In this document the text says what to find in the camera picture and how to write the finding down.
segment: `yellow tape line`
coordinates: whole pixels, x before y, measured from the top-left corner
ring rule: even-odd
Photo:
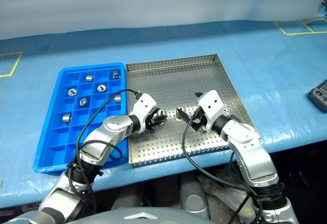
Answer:
[[[284,29],[279,26],[279,23],[283,22],[297,22],[297,21],[275,21],[274,24],[285,34],[285,35],[302,35],[302,34],[327,34],[327,31],[313,31],[307,24],[304,23],[304,21],[317,21],[317,20],[323,20],[327,23],[327,20],[325,18],[312,18],[312,19],[304,19],[299,20],[298,22],[302,23],[310,32],[298,32],[298,33],[286,33]]]
[[[10,55],[19,55],[17,60],[15,61],[15,64],[14,66],[12,67],[10,73],[7,73],[7,74],[0,74],[0,78],[3,78],[3,77],[10,77],[13,75],[13,73],[15,72],[15,69],[20,61],[20,58],[22,57],[23,55],[23,52],[12,52],[12,53],[4,53],[4,54],[0,54],[1,57],[3,56],[10,56]]]

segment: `metal nut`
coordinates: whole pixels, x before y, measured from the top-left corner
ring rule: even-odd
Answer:
[[[86,79],[86,81],[87,82],[93,82],[93,75],[92,74],[88,74],[86,77],[85,77],[85,79]]]
[[[114,102],[115,103],[121,103],[121,101],[122,101],[121,95],[115,95],[114,96]]]
[[[86,97],[80,99],[80,106],[83,107],[83,106],[85,106],[85,105],[87,105],[87,98],[86,98]]]
[[[176,108],[176,118],[181,118],[179,116],[179,112],[177,111],[177,109],[182,110],[184,113],[186,113],[186,108],[185,107],[178,107],[178,108]]]
[[[68,94],[69,96],[75,96],[76,93],[77,93],[77,89],[76,89],[76,88],[72,88],[72,89],[70,89],[70,90],[67,92],[67,94]]]
[[[72,118],[72,114],[71,113],[66,113],[62,116],[62,121],[64,123],[70,123],[71,122],[71,118]]]
[[[99,85],[97,87],[98,92],[105,92],[107,90],[107,86],[106,85]]]
[[[112,78],[114,80],[119,80],[121,78],[121,76],[119,75],[119,71],[118,70],[112,71]]]

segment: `blue work surface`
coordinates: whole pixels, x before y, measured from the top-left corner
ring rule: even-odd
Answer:
[[[287,33],[307,31],[298,30],[296,24],[287,28]],[[58,72],[69,66],[217,53],[267,151],[327,139],[327,114],[307,97],[312,88],[327,79],[326,33],[287,35],[273,22],[232,21],[1,41],[1,54],[16,52],[24,54],[14,73],[0,78],[0,207],[41,201],[57,180],[35,173],[33,159]],[[230,151],[222,151],[195,156],[194,160],[207,167],[226,163],[229,156]],[[104,169],[94,189],[191,169],[186,159],[141,167],[124,163]]]

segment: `perforated metal tray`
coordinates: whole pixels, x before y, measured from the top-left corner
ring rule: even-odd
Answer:
[[[254,126],[216,54],[128,64],[127,86],[150,94],[168,114],[167,121],[155,127],[153,134],[146,132],[129,138],[129,163],[134,166],[183,156],[181,139],[186,123],[176,118],[176,108],[186,107],[191,115],[197,108],[195,92],[217,90],[231,114]],[[129,110],[134,103],[135,98],[128,96]],[[193,130],[189,130],[185,147],[190,154],[228,148],[217,134]]]

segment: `black wire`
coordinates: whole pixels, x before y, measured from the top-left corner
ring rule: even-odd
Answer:
[[[188,153],[186,152],[186,149],[185,149],[185,138],[186,138],[186,134],[188,133],[188,130],[189,130],[189,127],[192,123],[193,119],[190,119],[190,121],[188,122],[186,128],[185,128],[185,131],[184,131],[184,134],[183,134],[183,138],[182,138],[182,149],[183,149],[183,152],[184,152],[184,155],[185,157],[187,158],[187,160],[195,167],[197,168],[202,174],[204,174],[206,177],[214,180],[215,182],[223,185],[223,186],[227,186],[227,187],[231,187],[231,188],[234,188],[234,189],[238,189],[240,191],[244,191],[244,192],[247,192],[249,193],[249,189],[245,188],[245,187],[241,187],[241,186],[238,186],[238,185],[235,185],[233,183],[229,183],[227,181],[224,181],[223,179],[220,179],[212,174],[210,174],[208,171],[204,170],[203,168],[201,168],[201,166],[199,166],[197,163],[195,163],[193,161],[193,159],[191,159],[191,157],[188,155]]]
[[[113,149],[117,150],[117,152],[120,154],[120,156],[119,156],[118,158],[115,158],[115,157],[112,157],[112,156],[110,155],[110,158],[112,158],[112,159],[117,160],[117,159],[121,159],[121,158],[123,157],[123,152],[120,150],[119,147],[117,147],[117,146],[111,144],[110,142],[101,141],[101,140],[90,140],[90,141],[86,141],[86,142],[84,142],[83,145],[80,147],[80,150],[81,150],[83,147],[85,147],[86,145],[93,144],[93,143],[101,143],[101,144],[105,144],[105,145],[107,145],[107,146],[109,146],[109,147],[112,147]]]
[[[229,160],[229,164],[228,164],[228,173],[231,175],[232,173],[231,173],[231,166],[232,166],[232,162],[233,162],[233,157],[234,157],[234,152],[232,152],[231,153],[231,155],[230,155],[230,160]],[[256,194],[256,192],[251,188],[251,187],[249,187],[241,178],[240,178],[240,176],[239,175],[236,175],[236,178],[247,188],[247,189],[249,189],[250,191],[251,191],[251,194],[252,194],[252,196],[257,196],[257,194]],[[262,207],[262,203],[261,203],[261,201],[257,201],[257,203],[258,203],[258,205],[259,205],[259,211],[257,212],[257,214],[256,214],[256,216],[255,216],[255,218],[253,219],[253,221],[250,223],[250,224],[256,224],[257,222],[258,222],[258,220],[259,220],[259,218],[260,218],[260,216],[261,216],[261,214],[262,214],[262,210],[263,210],[263,207]],[[231,217],[231,219],[230,219],[230,223],[231,223],[231,221],[233,221],[233,219],[235,218],[235,216],[232,216]]]
[[[111,97],[109,97],[99,108],[98,110],[92,115],[92,117],[88,120],[88,122],[85,124],[85,126],[83,127],[83,129],[81,130],[80,134],[78,135],[77,137],[77,140],[76,140],[76,160],[77,160],[77,165],[79,166],[80,170],[81,170],[81,175],[82,175],[82,178],[87,186],[87,188],[89,189],[89,194],[91,196],[91,199],[92,199],[92,204],[93,204],[93,213],[96,214],[97,213],[97,209],[98,209],[98,206],[97,206],[97,200],[96,200],[96,196],[94,194],[94,191],[92,189],[92,186],[91,186],[91,183],[89,182],[88,178],[86,177],[85,175],[85,169],[82,165],[82,160],[81,160],[81,157],[80,157],[80,154],[79,154],[79,151],[80,151],[80,147],[79,147],[79,143],[80,143],[80,140],[86,130],[86,128],[89,126],[89,124],[93,121],[93,119],[95,118],[95,116],[115,97],[115,95],[118,95],[124,91],[130,91],[130,92],[133,92],[134,94],[137,94],[138,92],[135,91],[135,90],[131,90],[131,89],[123,89],[123,90],[120,90],[120,91],[117,91],[116,93],[114,93]],[[76,194],[76,196],[78,196],[81,200],[85,201],[85,202],[89,202],[88,199],[81,195],[80,193],[78,193],[78,191],[76,190],[76,188],[74,187],[73,183],[72,183],[72,169],[71,167],[69,168],[68,170],[68,181],[69,181],[69,186],[71,187],[72,191],[74,192],[74,194]]]
[[[246,204],[246,202],[249,200],[250,196],[246,195],[245,199],[241,202],[240,206],[238,207],[238,209],[234,212],[233,216],[230,218],[228,224],[232,224],[234,219],[236,218],[236,216],[239,214],[239,212],[241,211],[241,209],[243,208],[243,206]]]
[[[257,224],[261,215],[262,215],[262,203],[259,202],[259,211],[257,212],[254,220],[250,222],[250,224]]]

